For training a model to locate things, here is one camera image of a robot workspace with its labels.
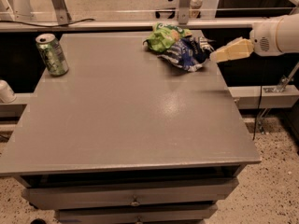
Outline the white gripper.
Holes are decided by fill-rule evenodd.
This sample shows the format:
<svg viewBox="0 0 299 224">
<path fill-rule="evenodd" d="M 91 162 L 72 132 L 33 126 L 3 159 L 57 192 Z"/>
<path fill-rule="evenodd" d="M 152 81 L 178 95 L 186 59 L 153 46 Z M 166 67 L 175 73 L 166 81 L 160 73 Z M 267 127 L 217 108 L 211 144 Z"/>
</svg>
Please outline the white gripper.
<svg viewBox="0 0 299 224">
<path fill-rule="evenodd" d="M 248 58 L 253 51 L 260 56 L 281 55 L 282 52 L 277 44 L 277 31 L 280 22 L 280 17 L 255 22 L 249 33 L 250 40 L 242 36 L 238 37 L 213 51 L 209 56 L 210 60 L 215 63 L 239 60 Z"/>
</svg>

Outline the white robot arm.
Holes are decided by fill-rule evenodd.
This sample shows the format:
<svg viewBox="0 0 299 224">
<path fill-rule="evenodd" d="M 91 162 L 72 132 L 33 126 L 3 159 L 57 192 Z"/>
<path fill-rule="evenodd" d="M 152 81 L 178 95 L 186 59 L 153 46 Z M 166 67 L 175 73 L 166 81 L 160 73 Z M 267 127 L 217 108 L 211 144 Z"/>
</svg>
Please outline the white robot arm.
<svg viewBox="0 0 299 224">
<path fill-rule="evenodd" d="M 249 39 L 239 37 L 213 51 L 209 58 L 215 63 L 259 56 L 280 56 L 299 52 L 299 14 L 284 15 L 256 22 Z"/>
</svg>

